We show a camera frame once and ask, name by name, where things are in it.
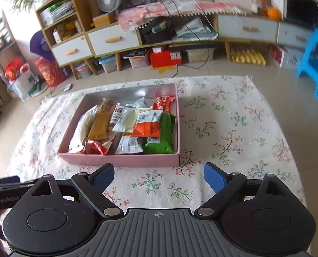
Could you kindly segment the clear bin with keyboard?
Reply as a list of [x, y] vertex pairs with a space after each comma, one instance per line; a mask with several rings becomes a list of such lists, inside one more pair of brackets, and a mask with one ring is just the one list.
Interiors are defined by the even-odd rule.
[[149, 48], [134, 49], [125, 53], [123, 58], [129, 60], [133, 69], [147, 67], [151, 65], [149, 53]]

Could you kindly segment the pink floral cabinet cloth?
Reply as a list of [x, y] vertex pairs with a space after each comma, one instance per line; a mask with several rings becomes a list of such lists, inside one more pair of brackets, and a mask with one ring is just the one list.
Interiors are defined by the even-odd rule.
[[213, 15], [219, 13], [247, 15], [234, 4], [219, 1], [182, 0], [174, 2], [156, 2], [124, 9], [118, 15], [122, 31], [128, 33], [145, 27], [158, 17]]

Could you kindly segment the floral white tablecloth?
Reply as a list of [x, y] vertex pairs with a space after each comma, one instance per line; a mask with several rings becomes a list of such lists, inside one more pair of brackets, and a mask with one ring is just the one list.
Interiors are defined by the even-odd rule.
[[[71, 154], [80, 117], [103, 99], [127, 105], [173, 96], [171, 154]], [[69, 179], [106, 163], [115, 178], [104, 195], [129, 207], [197, 209], [213, 194], [203, 179], [212, 162], [249, 179], [276, 175], [299, 200], [304, 191], [297, 165], [271, 107], [249, 77], [217, 75], [150, 79], [94, 87], [46, 99], [35, 112], [11, 157], [22, 180], [51, 174]]]

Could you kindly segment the black storage basket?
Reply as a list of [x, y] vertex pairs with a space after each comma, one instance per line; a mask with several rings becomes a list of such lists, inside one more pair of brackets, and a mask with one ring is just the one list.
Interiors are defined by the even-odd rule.
[[170, 18], [157, 17], [140, 29], [140, 35], [146, 44], [154, 44], [172, 41], [176, 31]]

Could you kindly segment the white desk fan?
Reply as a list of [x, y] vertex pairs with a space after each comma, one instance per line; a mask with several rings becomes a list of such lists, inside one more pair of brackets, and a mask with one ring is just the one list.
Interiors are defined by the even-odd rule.
[[97, 5], [102, 12], [110, 13], [120, 7], [121, 0], [97, 0]]

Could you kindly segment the white shopping bag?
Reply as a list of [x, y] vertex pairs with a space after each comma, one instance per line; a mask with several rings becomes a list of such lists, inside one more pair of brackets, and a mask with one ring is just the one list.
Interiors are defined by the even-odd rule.
[[5, 75], [11, 89], [23, 102], [31, 97], [35, 87], [35, 76], [28, 63], [19, 67], [15, 65], [7, 67]]

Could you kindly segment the white chocolate cookie packet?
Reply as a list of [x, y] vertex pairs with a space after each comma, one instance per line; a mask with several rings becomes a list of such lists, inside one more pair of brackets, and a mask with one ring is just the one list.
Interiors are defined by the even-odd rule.
[[117, 124], [117, 122], [120, 120], [120, 118], [122, 117], [123, 113], [124, 113], [124, 106], [116, 106], [111, 117], [109, 120], [109, 124], [108, 124], [108, 131], [112, 132], [113, 128], [115, 127], [115, 125]]

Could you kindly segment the clear wafer snack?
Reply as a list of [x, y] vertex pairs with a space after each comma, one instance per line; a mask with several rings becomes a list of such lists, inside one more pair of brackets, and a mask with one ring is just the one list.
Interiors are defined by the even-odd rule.
[[78, 153], [84, 149], [85, 141], [91, 130], [97, 110], [98, 105], [95, 105], [80, 117], [69, 143], [69, 153]]

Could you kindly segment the red strawberry snack packet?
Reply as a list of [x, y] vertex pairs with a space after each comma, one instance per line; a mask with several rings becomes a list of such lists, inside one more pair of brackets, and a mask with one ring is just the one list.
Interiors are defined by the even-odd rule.
[[171, 112], [171, 104], [174, 102], [174, 96], [157, 96], [152, 105], [153, 110], [162, 110], [164, 113]]

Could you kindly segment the red candy packet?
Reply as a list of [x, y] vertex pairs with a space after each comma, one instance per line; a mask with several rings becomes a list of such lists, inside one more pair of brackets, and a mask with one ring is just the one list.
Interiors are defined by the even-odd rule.
[[97, 154], [97, 155], [106, 155], [110, 150], [114, 138], [103, 139], [103, 140], [91, 140], [87, 139], [85, 141], [84, 147], [81, 151], [82, 154]]

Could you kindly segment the blue lid storage bin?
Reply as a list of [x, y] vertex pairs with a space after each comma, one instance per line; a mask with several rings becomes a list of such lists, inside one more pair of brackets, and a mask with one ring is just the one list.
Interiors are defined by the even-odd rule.
[[106, 74], [117, 71], [117, 62], [115, 55], [102, 56], [99, 58], [99, 65], [102, 66]]

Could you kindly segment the gold snack bar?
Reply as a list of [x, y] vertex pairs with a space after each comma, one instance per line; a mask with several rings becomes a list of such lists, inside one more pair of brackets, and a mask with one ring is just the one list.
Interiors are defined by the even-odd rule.
[[108, 125], [112, 112], [98, 112], [95, 114], [95, 120], [87, 138], [89, 140], [103, 140], [108, 138]]

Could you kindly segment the red cardboard box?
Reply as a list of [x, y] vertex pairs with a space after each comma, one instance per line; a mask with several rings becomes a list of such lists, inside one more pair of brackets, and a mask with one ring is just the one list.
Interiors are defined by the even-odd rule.
[[150, 61], [152, 68], [157, 69], [161, 67], [176, 66], [182, 64], [182, 54], [180, 51], [162, 51], [151, 52]]

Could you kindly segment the wooden tv cabinet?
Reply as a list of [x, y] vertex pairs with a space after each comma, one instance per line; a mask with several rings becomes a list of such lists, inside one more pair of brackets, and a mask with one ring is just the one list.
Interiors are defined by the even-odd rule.
[[[192, 10], [184, 12], [178, 2], [152, 3], [122, 10], [118, 21], [101, 27], [94, 26], [88, 0], [48, 0], [35, 13], [57, 66], [75, 78], [79, 77], [76, 62], [90, 66], [93, 57], [142, 47], [223, 42], [229, 49], [232, 42], [263, 42], [304, 48], [311, 36], [311, 29], [300, 24], [251, 15], [226, 3], [215, 2], [215, 9], [207, 9], [207, 4], [195, 0]], [[180, 21], [199, 18], [215, 36], [204, 38], [192, 32], [190, 38], [180, 37], [174, 27], [176, 17]]]

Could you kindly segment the brown cracker packet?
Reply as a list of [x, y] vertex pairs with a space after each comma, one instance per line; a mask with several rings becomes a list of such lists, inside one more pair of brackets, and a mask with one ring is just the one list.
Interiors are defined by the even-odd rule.
[[105, 113], [105, 112], [113, 113], [117, 104], [118, 103], [113, 100], [103, 98], [102, 103], [98, 109], [98, 113]]

